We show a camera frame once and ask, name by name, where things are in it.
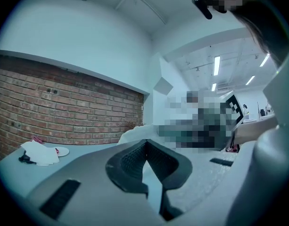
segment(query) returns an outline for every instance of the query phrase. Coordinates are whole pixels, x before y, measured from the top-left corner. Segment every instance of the white ceiling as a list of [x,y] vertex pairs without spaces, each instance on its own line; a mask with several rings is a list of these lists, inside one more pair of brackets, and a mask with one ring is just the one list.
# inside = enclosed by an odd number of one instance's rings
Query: white ceiling
[[[121,0],[87,0],[116,8]],[[169,17],[179,11],[194,8],[191,0],[125,0],[118,12],[134,21],[148,34],[164,26]]]
[[[220,70],[213,76],[215,57],[220,56]],[[265,54],[252,38],[231,40],[210,45],[175,60],[176,66],[187,78],[189,84],[199,89],[216,90],[229,87],[229,90],[252,89],[265,86],[275,75],[276,69],[271,58],[260,67]]]

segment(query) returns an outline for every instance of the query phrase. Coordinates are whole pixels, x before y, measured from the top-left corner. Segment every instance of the brick wall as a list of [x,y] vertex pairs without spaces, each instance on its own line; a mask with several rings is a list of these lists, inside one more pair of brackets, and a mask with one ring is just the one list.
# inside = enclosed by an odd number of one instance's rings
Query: brick wall
[[142,122],[143,95],[82,73],[0,56],[0,160],[23,142],[118,142]]

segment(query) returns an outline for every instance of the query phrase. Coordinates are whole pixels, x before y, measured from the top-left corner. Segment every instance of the white paper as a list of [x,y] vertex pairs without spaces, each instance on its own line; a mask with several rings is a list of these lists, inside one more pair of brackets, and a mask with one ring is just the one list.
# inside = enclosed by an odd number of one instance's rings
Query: white paper
[[21,145],[26,150],[26,155],[30,161],[37,163],[39,166],[52,165],[59,162],[57,152],[54,148],[48,148],[36,142],[25,142]]

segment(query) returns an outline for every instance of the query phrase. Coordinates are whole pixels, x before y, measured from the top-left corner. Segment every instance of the black rubber pad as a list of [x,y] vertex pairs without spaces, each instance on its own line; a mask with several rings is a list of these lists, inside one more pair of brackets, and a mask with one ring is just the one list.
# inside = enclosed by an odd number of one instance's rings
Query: black rubber pad
[[40,208],[40,210],[52,219],[57,219],[65,208],[80,182],[67,180]]
[[210,160],[210,162],[214,162],[216,164],[220,164],[220,165],[228,166],[228,167],[231,167],[233,164],[232,161],[223,160],[223,159],[219,159],[219,158],[213,158]]

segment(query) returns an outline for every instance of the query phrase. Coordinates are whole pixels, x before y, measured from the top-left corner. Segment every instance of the fluorescent light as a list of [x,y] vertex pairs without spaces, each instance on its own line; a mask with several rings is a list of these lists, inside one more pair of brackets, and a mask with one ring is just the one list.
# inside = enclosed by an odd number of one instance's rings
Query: fluorescent light
[[215,57],[215,72],[214,75],[218,75],[219,74],[219,69],[220,69],[220,59],[221,57]]
[[260,67],[263,67],[263,65],[266,63],[267,59],[269,58],[270,54],[267,54],[263,62],[261,63]]
[[212,89],[211,89],[211,91],[214,91],[214,90],[215,90],[215,87],[216,87],[216,83],[212,84]]
[[247,82],[246,85],[248,85],[248,84],[253,80],[254,77],[255,77],[255,75],[253,75],[253,76],[250,78],[250,80]]

